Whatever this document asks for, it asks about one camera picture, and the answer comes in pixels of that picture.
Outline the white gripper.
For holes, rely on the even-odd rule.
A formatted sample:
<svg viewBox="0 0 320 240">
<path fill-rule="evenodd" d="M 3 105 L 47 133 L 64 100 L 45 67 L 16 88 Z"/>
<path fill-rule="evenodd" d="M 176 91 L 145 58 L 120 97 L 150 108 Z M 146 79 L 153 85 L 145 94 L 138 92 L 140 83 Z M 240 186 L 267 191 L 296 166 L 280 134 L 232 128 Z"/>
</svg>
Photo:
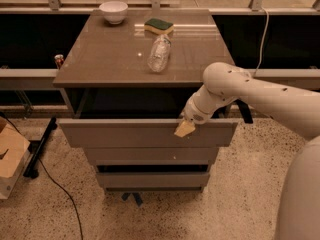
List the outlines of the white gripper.
<svg viewBox="0 0 320 240">
<path fill-rule="evenodd" d="M 174 134 L 181 138 L 192 133 L 196 129 L 195 124 L 204 124 L 212 117 L 211 114 L 199 110 L 192 97 L 186 102 L 181 112 L 181 116 L 184 119 L 178 124 L 174 131 Z"/>
</svg>

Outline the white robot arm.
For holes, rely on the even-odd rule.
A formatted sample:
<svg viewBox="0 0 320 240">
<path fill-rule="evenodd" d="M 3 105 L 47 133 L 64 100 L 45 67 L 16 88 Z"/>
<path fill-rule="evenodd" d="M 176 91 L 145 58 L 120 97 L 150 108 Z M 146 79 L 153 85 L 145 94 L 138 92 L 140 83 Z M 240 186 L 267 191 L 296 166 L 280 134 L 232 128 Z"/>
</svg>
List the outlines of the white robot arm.
<svg viewBox="0 0 320 240">
<path fill-rule="evenodd" d="M 320 240 L 320 94 L 258 80 L 227 63 L 212 63 L 203 72 L 203 85 L 188 99 L 175 134 L 192 133 L 236 100 L 307 140 L 285 177 L 274 240 Z"/>
</svg>

